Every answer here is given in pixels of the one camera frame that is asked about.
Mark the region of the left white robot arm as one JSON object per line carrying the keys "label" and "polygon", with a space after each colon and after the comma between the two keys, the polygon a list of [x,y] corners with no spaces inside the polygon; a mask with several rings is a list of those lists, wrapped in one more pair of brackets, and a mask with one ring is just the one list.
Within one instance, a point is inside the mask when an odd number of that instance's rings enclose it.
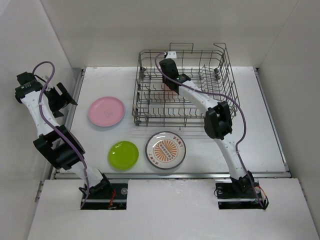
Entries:
{"label": "left white robot arm", "polygon": [[85,150],[75,136],[57,118],[63,114],[60,109],[68,104],[76,105],[64,85],[59,82],[56,87],[48,85],[43,90],[43,83],[31,72],[17,76],[19,87],[15,88],[15,98],[25,105],[37,129],[35,148],[56,169],[70,170],[85,182],[80,188],[83,194],[93,198],[107,198],[113,187],[107,177],[98,169],[92,169],[83,162]]}

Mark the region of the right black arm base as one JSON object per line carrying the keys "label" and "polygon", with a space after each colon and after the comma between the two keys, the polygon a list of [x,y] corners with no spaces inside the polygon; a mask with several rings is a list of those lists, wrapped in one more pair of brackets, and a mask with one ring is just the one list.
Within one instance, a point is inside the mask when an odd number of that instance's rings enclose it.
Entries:
{"label": "right black arm base", "polygon": [[214,195],[220,210],[266,210],[269,206],[269,199],[258,182],[254,183],[254,188],[249,184],[249,190],[236,192],[231,182],[217,181]]}

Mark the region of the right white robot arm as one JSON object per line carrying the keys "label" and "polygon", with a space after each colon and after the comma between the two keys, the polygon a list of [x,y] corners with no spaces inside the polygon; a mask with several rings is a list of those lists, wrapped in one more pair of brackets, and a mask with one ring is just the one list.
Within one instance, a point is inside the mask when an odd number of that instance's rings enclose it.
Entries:
{"label": "right white robot arm", "polygon": [[162,82],[170,90],[191,102],[204,114],[204,131],[218,145],[228,166],[232,182],[232,193],[243,197],[253,189],[254,178],[239,155],[238,143],[234,143],[232,117],[227,101],[217,101],[208,92],[202,91],[186,74],[179,74],[175,61],[171,58],[156,64],[162,74]]}

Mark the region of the blue plastic plate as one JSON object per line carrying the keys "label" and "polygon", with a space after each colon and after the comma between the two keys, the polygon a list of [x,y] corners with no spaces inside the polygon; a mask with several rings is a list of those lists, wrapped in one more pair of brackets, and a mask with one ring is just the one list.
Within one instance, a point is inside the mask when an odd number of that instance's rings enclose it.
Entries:
{"label": "blue plastic plate", "polygon": [[112,129],[116,128],[119,124],[120,124],[120,123],[118,122],[118,123],[113,124],[113,125],[108,125],[108,126],[104,126],[104,125],[103,125],[103,126],[100,126],[100,125],[96,125],[96,124],[91,123],[90,126],[91,126],[93,129],[97,130],[97,131],[108,131],[108,130],[112,130]]}

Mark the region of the green plastic plate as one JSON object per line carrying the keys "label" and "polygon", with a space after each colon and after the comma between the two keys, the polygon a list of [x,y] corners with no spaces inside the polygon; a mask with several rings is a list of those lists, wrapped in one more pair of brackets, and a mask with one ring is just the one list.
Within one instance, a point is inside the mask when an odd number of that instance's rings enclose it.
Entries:
{"label": "green plastic plate", "polygon": [[130,141],[119,141],[109,150],[107,159],[116,170],[126,171],[132,168],[138,161],[139,150]]}

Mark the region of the pink plastic plate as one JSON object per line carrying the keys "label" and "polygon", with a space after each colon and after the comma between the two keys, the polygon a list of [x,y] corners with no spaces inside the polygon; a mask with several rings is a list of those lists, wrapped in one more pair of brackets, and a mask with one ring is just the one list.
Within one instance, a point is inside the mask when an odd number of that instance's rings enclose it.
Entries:
{"label": "pink plastic plate", "polygon": [[125,111],[125,105],[121,100],[113,96],[104,96],[90,105],[87,115],[92,124],[111,126],[122,120]]}

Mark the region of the grey wire dish rack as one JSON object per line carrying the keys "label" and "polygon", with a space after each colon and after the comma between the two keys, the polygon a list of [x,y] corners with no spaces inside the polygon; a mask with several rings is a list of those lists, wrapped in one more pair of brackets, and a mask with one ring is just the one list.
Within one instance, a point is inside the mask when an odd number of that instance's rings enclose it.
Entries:
{"label": "grey wire dish rack", "polygon": [[[193,89],[178,94],[163,81],[160,61],[172,58],[180,75]],[[170,43],[165,50],[145,49],[138,55],[132,103],[133,121],[144,127],[201,127],[207,108],[227,102],[230,116],[240,105],[230,57],[225,43],[195,49],[192,43]]]}

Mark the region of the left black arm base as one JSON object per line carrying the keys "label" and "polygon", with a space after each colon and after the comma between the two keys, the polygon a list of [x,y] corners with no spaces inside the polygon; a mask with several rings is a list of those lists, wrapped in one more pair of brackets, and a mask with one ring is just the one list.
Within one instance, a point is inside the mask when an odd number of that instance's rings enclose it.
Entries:
{"label": "left black arm base", "polygon": [[110,193],[99,192],[97,195],[89,196],[85,200],[85,189],[80,187],[82,193],[81,205],[84,203],[82,210],[126,210],[128,183],[112,183],[113,191]]}

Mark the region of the orange patterned plate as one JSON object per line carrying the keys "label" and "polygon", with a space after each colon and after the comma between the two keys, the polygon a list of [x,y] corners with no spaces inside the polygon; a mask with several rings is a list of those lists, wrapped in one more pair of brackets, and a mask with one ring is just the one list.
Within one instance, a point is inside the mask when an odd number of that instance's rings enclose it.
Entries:
{"label": "orange patterned plate", "polygon": [[163,88],[166,92],[172,92],[172,90],[165,84],[163,85]]}

